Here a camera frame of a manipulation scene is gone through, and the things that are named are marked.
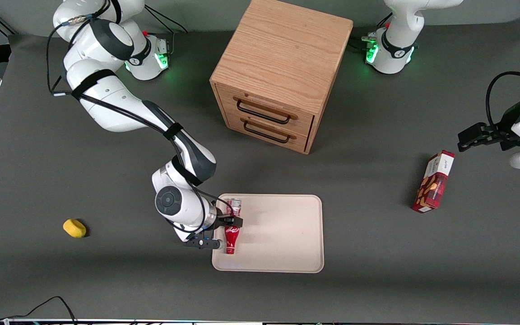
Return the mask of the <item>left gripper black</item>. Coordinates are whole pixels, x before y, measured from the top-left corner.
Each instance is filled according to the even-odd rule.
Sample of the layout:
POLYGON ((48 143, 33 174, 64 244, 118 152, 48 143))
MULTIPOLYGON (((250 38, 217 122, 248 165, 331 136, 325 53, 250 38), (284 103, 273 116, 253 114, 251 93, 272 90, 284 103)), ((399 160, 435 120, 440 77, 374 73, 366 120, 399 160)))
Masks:
POLYGON ((512 105, 505 111, 498 123, 493 123, 491 115, 490 100, 485 101, 486 117, 489 125, 486 123, 475 123, 467 128, 467 132, 458 133, 458 151, 466 152, 470 148, 483 144, 484 135, 485 145, 500 144, 503 151, 512 148, 520 148, 520 136, 511 131, 512 126, 517 122, 520 116, 520 101, 512 105))

